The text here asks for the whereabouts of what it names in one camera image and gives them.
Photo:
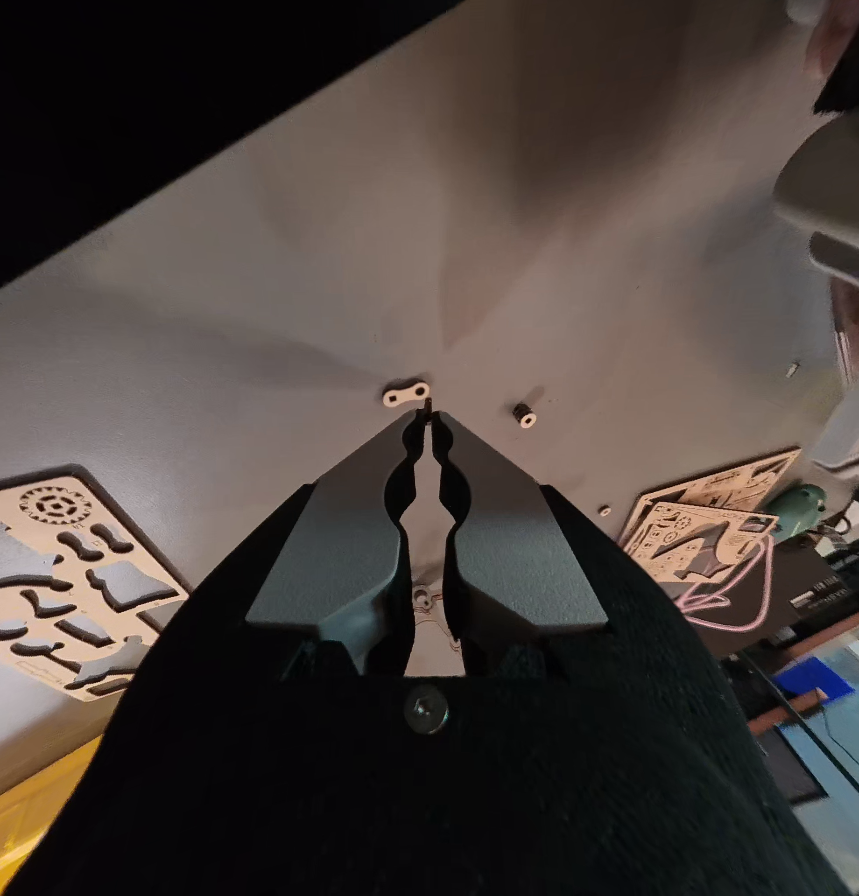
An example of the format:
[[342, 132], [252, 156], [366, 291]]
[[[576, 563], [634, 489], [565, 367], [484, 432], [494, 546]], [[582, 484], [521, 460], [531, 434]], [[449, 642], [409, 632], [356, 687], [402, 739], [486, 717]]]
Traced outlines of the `teal plastic object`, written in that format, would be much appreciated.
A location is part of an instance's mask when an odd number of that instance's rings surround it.
[[778, 545], [816, 528], [826, 509], [827, 494], [813, 484], [790, 487], [773, 498], [762, 513], [775, 518], [770, 532]]

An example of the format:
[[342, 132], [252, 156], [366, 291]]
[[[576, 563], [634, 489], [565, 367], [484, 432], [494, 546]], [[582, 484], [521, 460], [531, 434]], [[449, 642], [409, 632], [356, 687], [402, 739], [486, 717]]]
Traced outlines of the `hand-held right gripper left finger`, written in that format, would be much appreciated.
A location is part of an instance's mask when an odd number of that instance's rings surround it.
[[400, 521], [415, 498], [424, 432], [424, 409], [405, 412], [316, 480], [247, 625], [343, 644], [368, 671], [370, 653], [396, 625], [390, 589], [410, 567]]

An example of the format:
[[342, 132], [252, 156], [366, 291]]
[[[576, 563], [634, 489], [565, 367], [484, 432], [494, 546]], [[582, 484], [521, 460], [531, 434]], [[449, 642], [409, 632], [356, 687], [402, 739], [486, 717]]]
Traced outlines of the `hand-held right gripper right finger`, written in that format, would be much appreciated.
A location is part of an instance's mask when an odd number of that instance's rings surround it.
[[514, 647], [604, 631], [608, 617], [542, 487], [443, 411], [430, 418], [446, 536], [443, 602], [467, 676]]

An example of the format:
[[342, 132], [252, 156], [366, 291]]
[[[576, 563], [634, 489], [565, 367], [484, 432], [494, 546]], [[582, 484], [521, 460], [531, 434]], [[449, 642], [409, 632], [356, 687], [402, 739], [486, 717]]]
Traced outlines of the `yellow object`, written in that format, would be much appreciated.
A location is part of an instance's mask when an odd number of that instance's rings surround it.
[[0, 795], [0, 894], [71, 796], [101, 737]]

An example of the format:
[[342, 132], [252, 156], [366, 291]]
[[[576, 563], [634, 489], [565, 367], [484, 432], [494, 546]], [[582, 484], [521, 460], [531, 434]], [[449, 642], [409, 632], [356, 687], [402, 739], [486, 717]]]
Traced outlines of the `black box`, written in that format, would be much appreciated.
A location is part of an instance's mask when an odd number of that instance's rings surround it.
[[799, 618], [859, 612], [859, 548], [828, 556], [800, 548], [792, 554], [790, 571], [789, 604]]

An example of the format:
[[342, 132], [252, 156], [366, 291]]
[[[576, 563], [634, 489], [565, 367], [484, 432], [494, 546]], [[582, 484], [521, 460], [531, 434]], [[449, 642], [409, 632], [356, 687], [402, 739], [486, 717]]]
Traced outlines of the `person's left hand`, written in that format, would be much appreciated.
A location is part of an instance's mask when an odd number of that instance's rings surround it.
[[859, 28], [859, 1], [829, 1], [810, 36], [805, 68], [827, 80]]

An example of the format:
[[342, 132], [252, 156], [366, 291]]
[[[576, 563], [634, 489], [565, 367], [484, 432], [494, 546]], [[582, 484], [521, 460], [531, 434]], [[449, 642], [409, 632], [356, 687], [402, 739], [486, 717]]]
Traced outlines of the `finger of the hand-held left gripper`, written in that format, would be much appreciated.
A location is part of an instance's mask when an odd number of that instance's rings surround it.
[[833, 297], [831, 304], [843, 394], [811, 458], [829, 471], [848, 471], [859, 467], [859, 297]]

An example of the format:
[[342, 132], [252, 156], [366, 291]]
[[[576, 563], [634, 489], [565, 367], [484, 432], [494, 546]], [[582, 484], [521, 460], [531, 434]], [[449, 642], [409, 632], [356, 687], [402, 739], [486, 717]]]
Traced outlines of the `wooden sheet with punched-out holes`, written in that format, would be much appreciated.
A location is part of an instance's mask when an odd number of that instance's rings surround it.
[[0, 480], [0, 666], [76, 701], [121, 695], [188, 598], [77, 468]]

